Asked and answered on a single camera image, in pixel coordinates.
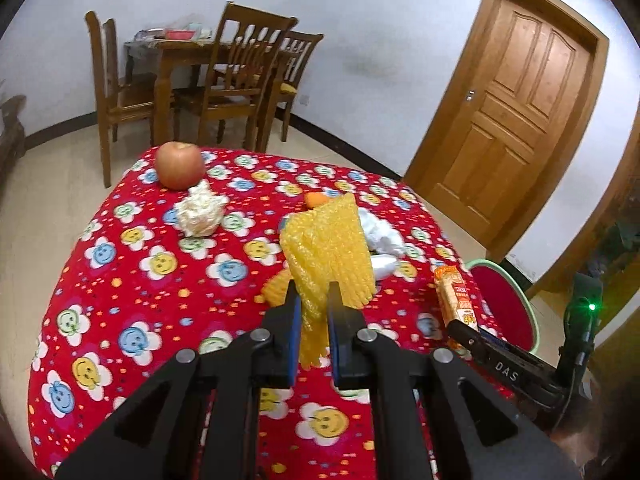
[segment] tiled floor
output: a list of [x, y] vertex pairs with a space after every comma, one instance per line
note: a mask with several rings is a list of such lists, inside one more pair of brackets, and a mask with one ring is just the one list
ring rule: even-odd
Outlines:
[[[194, 118], [184, 115], [182, 131], [195, 131]], [[280, 142], [280, 127], [275, 121], [268, 153], [359, 169], [293, 128], [287, 142]], [[242, 134], [244, 125], [229, 121], [222, 146], [239, 148]], [[0, 402], [29, 457], [27, 385], [42, 316], [78, 235], [109, 193], [102, 186], [97, 137], [92, 126], [30, 150], [0, 196]], [[148, 147], [148, 127], [121, 126], [119, 137], [112, 147], [114, 182]], [[473, 238], [429, 208], [463, 260], [484, 256]], [[539, 356], [555, 365], [561, 322], [540, 298], [533, 304], [542, 332]]]

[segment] yellow foam net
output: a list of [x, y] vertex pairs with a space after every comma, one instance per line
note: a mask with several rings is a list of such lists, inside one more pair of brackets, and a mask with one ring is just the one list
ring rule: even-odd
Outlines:
[[347, 193], [312, 211], [292, 215], [280, 233], [280, 246], [302, 300], [300, 364], [309, 369], [320, 365], [319, 358], [326, 356], [329, 344], [329, 282], [340, 284], [342, 300], [352, 308], [362, 308], [376, 292], [354, 196]]

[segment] doorway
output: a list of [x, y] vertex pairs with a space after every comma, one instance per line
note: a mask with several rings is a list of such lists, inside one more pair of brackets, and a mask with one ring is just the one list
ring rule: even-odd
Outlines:
[[405, 182], [500, 261], [582, 138], [608, 43], [559, 0], [482, 0]]

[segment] chair backrest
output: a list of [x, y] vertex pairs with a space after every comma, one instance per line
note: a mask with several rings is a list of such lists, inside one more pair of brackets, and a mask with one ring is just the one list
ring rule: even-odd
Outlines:
[[295, 54], [291, 57], [284, 72], [284, 82], [298, 88], [302, 73], [316, 45], [324, 38], [324, 34], [305, 34], [290, 30], [285, 35], [282, 49]]
[[116, 36], [116, 22], [113, 18], [108, 19], [102, 26], [104, 29], [104, 44], [106, 51], [107, 69], [107, 104], [109, 108], [118, 105], [118, 92], [120, 84], [118, 82], [118, 38]]
[[91, 57], [94, 67], [94, 91], [95, 108], [98, 113], [98, 122], [107, 114], [107, 97], [104, 93], [104, 56], [102, 53], [102, 34], [100, 33], [100, 21], [95, 12], [90, 10], [84, 15], [84, 20], [89, 28], [91, 40]]
[[540, 344], [540, 327], [533, 307], [516, 281], [490, 260], [473, 260], [466, 268], [507, 340], [523, 350], [536, 352]]
[[[228, 46], [228, 58], [224, 63], [223, 88], [212, 89], [217, 79], [214, 67], [220, 66], [218, 52], [228, 22], [232, 22], [230, 26], [235, 29], [235, 33]], [[227, 2], [220, 18], [207, 69], [205, 106], [208, 96], [212, 95], [261, 96], [285, 34], [295, 27], [297, 22], [297, 18], [287, 18]]]

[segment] wooden door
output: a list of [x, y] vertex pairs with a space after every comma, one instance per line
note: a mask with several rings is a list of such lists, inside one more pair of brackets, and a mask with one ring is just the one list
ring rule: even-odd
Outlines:
[[469, 93], [413, 184], [485, 246], [543, 177], [591, 57], [569, 34], [511, 0], [495, 9], [480, 61], [468, 74]]

